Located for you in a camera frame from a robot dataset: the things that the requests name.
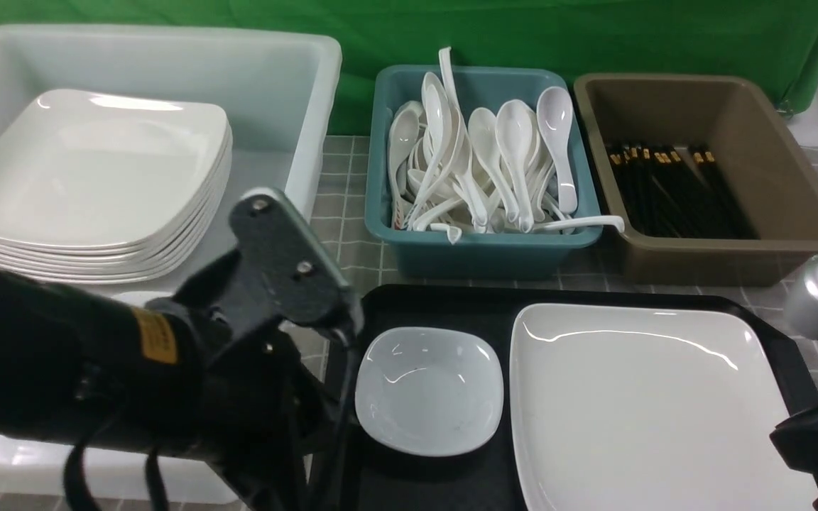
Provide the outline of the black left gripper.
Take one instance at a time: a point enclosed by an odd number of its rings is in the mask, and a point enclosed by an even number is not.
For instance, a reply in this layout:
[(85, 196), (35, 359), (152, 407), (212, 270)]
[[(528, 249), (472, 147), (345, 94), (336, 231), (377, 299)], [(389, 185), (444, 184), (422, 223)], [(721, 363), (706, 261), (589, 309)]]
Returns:
[(237, 249), (146, 308), (173, 321), (196, 356), (196, 443), (251, 510), (328, 510), (355, 378), (334, 394), (302, 362), (283, 321), (238, 278)]

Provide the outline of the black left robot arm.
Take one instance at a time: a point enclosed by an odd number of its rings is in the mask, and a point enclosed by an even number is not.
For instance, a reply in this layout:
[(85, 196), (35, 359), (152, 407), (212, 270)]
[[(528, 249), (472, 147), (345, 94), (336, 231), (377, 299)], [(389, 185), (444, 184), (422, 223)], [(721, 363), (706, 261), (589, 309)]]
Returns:
[(0, 434), (67, 444), (62, 489), (97, 510), (89, 449), (145, 456), (153, 510), (168, 510), (159, 457), (206, 463), (249, 510), (322, 510), (350, 420), (283, 323), (360, 357), (359, 298), (335, 265), (307, 274), (225, 253), (145, 305), (0, 269)]

